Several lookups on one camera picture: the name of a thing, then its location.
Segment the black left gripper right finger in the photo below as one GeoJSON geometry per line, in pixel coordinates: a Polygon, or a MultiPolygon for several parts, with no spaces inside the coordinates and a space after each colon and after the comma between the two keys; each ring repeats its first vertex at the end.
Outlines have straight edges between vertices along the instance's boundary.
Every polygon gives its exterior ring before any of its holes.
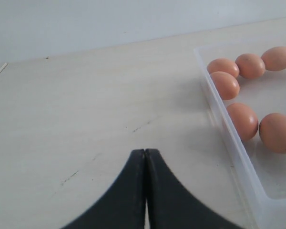
{"type": "Polygon", "coordinates": [[[146,149],[146,192],[151,229],[239,229],[204,205],[176,178],[159,150],[146,149]]]}

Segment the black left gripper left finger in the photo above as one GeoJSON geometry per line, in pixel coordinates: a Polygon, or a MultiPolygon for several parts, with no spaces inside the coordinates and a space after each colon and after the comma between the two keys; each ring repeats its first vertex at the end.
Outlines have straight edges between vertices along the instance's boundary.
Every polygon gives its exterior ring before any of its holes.
{"type": "Polygon", "coordinates": [[[122,171],[102,197],[64,228],[143,229],[146,203],[144,170],[144,150],[133,150],[122,171]]]}

